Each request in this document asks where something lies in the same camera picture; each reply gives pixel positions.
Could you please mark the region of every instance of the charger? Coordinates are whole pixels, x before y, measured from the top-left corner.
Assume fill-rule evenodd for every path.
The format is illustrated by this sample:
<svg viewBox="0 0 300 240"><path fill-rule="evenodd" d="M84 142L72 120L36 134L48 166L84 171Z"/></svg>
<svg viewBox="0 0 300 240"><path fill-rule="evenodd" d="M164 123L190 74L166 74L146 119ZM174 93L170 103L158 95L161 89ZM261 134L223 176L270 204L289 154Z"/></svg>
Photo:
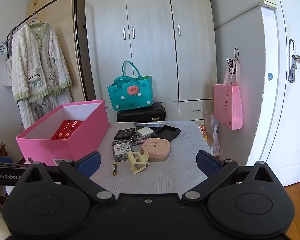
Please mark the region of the charger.
<svg viewBox="0 0 300 240"><path fill-rule="evenodd" d="M137 135L140 138L148 138L152 133L154 133L154 131L149 127L144 127L142 129L137 130Z"/></svg>

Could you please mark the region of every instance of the pink round case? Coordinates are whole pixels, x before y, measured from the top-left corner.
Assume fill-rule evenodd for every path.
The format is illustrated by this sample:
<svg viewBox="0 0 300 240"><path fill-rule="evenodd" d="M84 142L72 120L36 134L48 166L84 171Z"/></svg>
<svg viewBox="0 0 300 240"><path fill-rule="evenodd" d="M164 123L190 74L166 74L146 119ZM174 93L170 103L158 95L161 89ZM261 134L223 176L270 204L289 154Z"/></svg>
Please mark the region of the pink round case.
<svg viewBox="0 0 300 240"><path fill-rule="evenodd" d="M141 152L147 152L151 162L164 162L169 157L170 142L165 139L150 138L142 145Z"/></svg>

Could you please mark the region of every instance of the wardrobe drawer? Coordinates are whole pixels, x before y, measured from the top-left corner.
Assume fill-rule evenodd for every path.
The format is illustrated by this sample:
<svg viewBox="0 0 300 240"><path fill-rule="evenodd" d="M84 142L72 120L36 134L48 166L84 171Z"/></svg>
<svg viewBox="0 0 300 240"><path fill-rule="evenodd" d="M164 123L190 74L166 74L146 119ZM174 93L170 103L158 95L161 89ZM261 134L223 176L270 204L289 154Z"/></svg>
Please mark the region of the wardrobe drawer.
<svg viewBox="0 0 300 240"><path fill-rule="evenodd" d="M179 102L179 117L181 121L202 120L213 112L213 100Z"/></svg>

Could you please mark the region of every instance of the plastic bag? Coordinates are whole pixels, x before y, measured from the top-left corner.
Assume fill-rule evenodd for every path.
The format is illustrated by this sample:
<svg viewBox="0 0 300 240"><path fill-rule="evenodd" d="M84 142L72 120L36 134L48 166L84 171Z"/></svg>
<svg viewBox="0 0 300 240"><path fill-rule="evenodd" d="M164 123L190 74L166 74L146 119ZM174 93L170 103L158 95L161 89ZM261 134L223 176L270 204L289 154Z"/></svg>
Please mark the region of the plastic bag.
<svg viewBox="0 0 300 240"><path fill-rule="evenodd" d="M205 127L208 134L207 143L215 157L217 157L220 152L219 136L217 134L218 125L219 121L213 116L213 114L205 120Z"/></svg>

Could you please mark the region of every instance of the black suitcase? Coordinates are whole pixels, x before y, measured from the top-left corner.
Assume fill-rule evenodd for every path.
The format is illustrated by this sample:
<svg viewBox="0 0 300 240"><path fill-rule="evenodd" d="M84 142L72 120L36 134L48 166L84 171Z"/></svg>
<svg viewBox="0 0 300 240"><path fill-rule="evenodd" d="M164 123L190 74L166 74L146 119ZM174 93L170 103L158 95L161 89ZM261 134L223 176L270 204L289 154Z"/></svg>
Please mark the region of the black suitcase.
<svg viewBox="0 0 300 240"><path fill-rule="evenodd" d="M118 122L157 122L166 120L166 110L158 103L136 109L117 112Z"/></svg>

